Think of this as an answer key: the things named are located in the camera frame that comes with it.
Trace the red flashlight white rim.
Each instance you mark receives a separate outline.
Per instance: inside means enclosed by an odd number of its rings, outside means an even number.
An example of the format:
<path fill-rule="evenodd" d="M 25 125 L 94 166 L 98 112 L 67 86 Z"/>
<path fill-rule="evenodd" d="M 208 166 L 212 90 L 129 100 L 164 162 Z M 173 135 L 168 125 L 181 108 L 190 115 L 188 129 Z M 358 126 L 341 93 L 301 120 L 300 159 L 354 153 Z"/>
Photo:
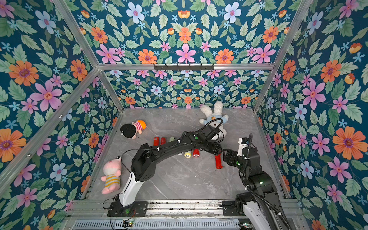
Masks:
<path fill-rule="evenodd" d="M 154 140 L 153 140 L 153 145 L 154 146 L 159 146 L 160 144 L 160 138 L 159 137 L 155 137 Z"/>

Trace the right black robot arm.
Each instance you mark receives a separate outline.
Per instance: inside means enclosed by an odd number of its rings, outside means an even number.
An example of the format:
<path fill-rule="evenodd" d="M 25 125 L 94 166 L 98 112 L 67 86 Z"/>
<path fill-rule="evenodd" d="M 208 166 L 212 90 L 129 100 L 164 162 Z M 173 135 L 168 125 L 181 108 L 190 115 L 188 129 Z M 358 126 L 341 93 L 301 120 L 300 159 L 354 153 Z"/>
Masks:
<path fill-rule="evenodd" d="M 257 148 L 240 152 L 224 149 L 224 162 L 239 171 L 245 192 L 235 198 L 238 214 L 246 216 L 254 230 L 291 230 L 281 207 L 278 191 L 269 174 L 262 170 Z"/>

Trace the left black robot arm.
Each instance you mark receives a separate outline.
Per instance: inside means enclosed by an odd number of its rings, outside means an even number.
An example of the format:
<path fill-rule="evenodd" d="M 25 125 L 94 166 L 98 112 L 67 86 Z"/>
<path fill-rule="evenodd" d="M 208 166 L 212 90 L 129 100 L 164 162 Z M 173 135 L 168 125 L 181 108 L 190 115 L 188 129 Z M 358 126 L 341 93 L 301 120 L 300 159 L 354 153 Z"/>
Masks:
<path fill-rule="evenodd" d="M 180 138 L 159 146 L 141 145 L 131 161 L 129 179 L 119 194 L 121 206 L 132 205 L 144 182 L 150 180 L 160 162 L 186 151 L 201 150 L 218 156 L 222 153 L 219 128 L 204 126 L 197 131 L 185 131 Z"/>

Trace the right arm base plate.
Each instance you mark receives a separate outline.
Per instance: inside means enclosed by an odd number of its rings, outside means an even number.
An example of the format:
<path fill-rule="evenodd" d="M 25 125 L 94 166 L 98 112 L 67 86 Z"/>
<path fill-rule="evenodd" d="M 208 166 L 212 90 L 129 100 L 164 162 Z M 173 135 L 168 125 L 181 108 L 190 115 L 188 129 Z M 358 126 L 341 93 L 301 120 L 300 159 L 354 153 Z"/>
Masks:
<path fill-rule="evenodd" d="M 245 216 L 242 211 L 239 211 L 236 207 L 234 200 L 224 200 L 219 206 L 223 211 L 223 216 L 225 217 L 240 217 Z"/>

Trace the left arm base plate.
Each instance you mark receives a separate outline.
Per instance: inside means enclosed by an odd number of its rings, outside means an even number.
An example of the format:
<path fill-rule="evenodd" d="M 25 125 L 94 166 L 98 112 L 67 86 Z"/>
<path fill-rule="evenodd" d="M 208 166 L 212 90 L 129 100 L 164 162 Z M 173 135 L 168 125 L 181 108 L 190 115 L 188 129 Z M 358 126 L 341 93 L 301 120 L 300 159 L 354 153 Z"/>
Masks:
<path fill-rule="evenodd" d="M 108 217 L 145 217 L 148 210 L 148 202 L 146 201 L 136 201 L 131 205 L 126 207 L 122 206 L 119 201 L 114 201 L 111 203 L 108 210 Z"/>

